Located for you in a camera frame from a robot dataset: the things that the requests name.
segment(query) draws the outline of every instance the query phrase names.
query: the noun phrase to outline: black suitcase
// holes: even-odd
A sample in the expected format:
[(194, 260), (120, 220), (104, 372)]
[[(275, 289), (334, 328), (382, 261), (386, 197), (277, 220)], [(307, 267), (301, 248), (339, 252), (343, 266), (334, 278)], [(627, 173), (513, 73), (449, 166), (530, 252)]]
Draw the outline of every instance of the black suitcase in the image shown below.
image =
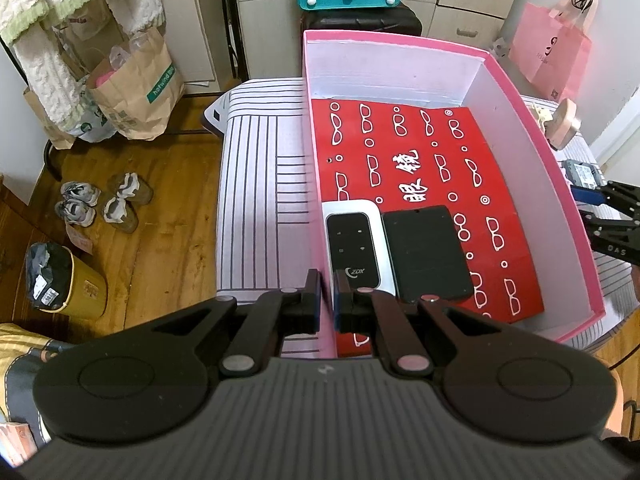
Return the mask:
[(409, 7), (400, 3), (397, 7), (305, 11), (302, 13), (302, 32), (309, 29), (368, 30), (420, 36), (422, 23)]

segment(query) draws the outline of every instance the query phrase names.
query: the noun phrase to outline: gray ribbed surface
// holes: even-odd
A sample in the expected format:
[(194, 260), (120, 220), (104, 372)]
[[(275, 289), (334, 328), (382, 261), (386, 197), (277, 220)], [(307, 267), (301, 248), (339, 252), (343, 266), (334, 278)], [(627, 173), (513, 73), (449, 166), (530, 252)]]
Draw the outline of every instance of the gray ribbed surface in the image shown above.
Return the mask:
[(428, 384), (396, 380), (375, 360), (272, 359), (256, 378), (223, 383), (172, 434), (123, 449), (55, 440), (20, 472), (65, 480), (619, 480), (629, 468), (591, 439), (553, 448), (494, 442), (451, 416)]

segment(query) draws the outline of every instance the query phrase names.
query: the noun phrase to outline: drawer handle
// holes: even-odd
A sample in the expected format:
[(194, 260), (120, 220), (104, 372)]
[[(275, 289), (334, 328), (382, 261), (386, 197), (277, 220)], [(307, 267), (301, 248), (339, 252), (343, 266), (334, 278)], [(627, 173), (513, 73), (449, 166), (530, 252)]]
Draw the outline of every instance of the drawer handle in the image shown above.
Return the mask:
[(472, 32), (471, 30), (460, 30), (460, 29), (458, 29), (456, 32), (457, 32), (457, 34), (459, 36), (465, 36), (466, 38), (475, 38), (478, 35), (478, 31), (477, 30)]

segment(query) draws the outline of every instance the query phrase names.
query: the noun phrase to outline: chinese character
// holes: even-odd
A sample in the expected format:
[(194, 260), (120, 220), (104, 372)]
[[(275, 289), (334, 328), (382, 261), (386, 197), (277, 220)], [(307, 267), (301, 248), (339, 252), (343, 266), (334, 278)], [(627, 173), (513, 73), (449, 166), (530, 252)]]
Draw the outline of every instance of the chinese character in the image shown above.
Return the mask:
[(413, 155), (396, 155), (392, 160), (397, 162), (396, 169), (406, 171), (407, 173), (414, 174), (414, 171), (420, 169), (420, 162), (418, 161), (418, 152), (410, 150), (409, 153)]
[(421, 178), (416, 180), (414, 184), (400, 184), (398, 186), (398, 189), (405, 193), (403, 198), (407, 202), (424, 202), (427, 200), (424, 195), (429, 188), (420, 184), (420, 181)]

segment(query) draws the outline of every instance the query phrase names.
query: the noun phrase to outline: black trash bag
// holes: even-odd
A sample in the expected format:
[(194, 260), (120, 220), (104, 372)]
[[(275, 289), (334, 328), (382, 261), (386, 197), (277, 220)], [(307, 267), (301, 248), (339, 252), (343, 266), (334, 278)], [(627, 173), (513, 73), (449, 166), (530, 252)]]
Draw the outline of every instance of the black trash bag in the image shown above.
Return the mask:
[(48, 242), (33, 244), (24, 257), (27, 297), (35, 309), (57, 310), (69, 294), (71, 254), (63, 246)]

